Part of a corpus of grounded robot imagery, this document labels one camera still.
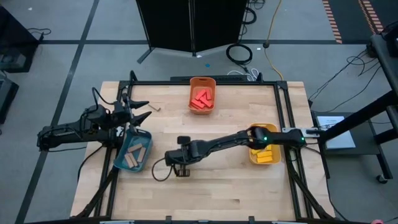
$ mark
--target white paper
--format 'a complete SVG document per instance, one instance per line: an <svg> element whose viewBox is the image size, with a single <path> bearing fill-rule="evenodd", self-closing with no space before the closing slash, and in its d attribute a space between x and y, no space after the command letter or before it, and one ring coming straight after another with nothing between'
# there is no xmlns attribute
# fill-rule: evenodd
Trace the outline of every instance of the white paper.
<svg viewBox="0 0 398 224"><path fill-rule="evenodd" d="M335 124L344 120L343 116L317 116L318 126L321 130L326 131L333 127ZM355 143L350 131L326 142L326 149L350 149L355 148Z"/></svg>

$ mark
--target black partition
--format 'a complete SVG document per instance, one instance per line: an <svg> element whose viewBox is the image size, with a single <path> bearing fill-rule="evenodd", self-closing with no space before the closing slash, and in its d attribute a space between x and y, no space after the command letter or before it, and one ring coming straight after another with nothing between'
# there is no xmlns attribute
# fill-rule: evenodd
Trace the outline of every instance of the black partition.
<svg viewBox="0 0 398 224"><path fill-rule="evenodd" d="M20 67L5 68L9 73L28 72L39 41L4 7L0 6L0 55L12 55L21 60Z"/></svg>
<svg viewBox="0 0 398 224"><path fill-rule="evenodd" d="M236 43L248 0L136 0L149 47L199 52Z"/></svg>

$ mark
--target orange bin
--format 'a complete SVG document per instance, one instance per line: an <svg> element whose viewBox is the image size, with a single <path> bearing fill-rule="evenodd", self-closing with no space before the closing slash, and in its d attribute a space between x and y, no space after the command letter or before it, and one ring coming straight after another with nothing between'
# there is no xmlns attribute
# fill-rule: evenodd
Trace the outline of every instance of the orange bin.
<svg viewBox="0 0 398 224"><path fill-rule="evenodd" d="M216 103L216 80L208 77L193 77L190 80L191 85L191 92L189 96L189 104L188 107L190 108L192 113L195 114L210 114ZM210 108L203 108L203 109L196 109L191 105L191 101L196 97L199 91L202 90L209 90L211 94L211 107Z"/></svg>
<svg viewBox="0 0 398 224"><path fill-rule="evenodd" d="M254 126L259 126L259 127L263 127L268 129L270 132L277 132L278 128L273 125L273 124L266 124L266 123L256 123L256 124L252 124L250 125L250 127L254 127ZM251 154L250 149L249 151L249 158L250 161L254 164L258 164L258 165L271 165L271 164L277 164L280 162L281 159L281 154L280 154L280 147L278 145L271 145L271 152L272 152L272 161L269 162L263 162L263 163L258 163L257 162L257 156Z"/></svg>

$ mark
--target plastic bin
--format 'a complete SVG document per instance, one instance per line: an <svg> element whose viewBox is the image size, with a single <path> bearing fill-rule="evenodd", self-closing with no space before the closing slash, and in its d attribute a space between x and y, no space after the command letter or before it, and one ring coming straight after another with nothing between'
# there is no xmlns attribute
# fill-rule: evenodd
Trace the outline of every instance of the plastic bin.
<svg viewBox="0 0 398 224"><path fill-rule="evenodd" d="M119 155L113 162L113 165L115 167L124 169L124 170L128 170L131 172L139 172L144 168L145 163L148 160L150 150L152 149L152 145L153 145L152 135L149 132L143 131L140 129L137 129L137 133L138 133L138 135L133 136L132 133L130 132L130 130L129 129L127 130L126 138L123 142L122 148L120 148ZM138 162L138 166L129 168L129 164L124 159L124 155L127 153L127 149L129 149L131 146L135 146L136 144L140 144L140 143L142 144L143 147L146 148L144 158L143 158L142 162ZM138 158L139 151L140 150L135 150L132 152L132 155L134 156L134 158L136 160Z"/></svg>
<svg viewBox="0 0 398 224"><path fill-rule="evenodd" d="M190 108L192 113L195 114L210 114L216 103L216 80L208 77L193 77L190 80L191 84L191 92L189 96L188 107ZM202 90L210 90L211 94L211 108L204 107L203 109L196 109L191 106L191 101L196 97L199 91Z"/></svg>
<svg viewBox="0 0 398 224"><path fill-rule="evenodd" d="M277 132L278 131L277 127L275 125L273 125L273 124L254 123L254 124L250 125L250 127L253 127L253 126L259 126L259 127L267 128L271 132ZM272 152L272 161L258 163L257 162L257 156L251 154L250 149L249 149L250 161L252 163L258 164L258 165L271 165L271 164L279 163L280 162L280 158L281 158L279 145L271 145L271 152Z"/></svg>

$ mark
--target yellow block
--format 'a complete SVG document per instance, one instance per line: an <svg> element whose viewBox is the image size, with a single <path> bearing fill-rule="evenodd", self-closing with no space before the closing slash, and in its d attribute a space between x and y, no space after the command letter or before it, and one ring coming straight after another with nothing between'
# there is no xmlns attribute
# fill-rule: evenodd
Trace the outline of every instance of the yellow block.
<svg viewBox="0 0 398 224"><path fill-rule="evenodd" d="M257 158L262 158L266 156L272 156L272 151L264 151L257 153Z"/></svg>
<svg viewBox="0 0 398 224"><path fill-rule="evenodd" d="M263 163L263 162L270 162L272 161L272 156L266 156L262 158L257 158L258 163Z"/></svg>
<svg viewBox="0 0 398 224"><path fill-rule="evenodd" d="M256 155L257 153L261 152L261 149L250 149L251 154Z"/></svg>

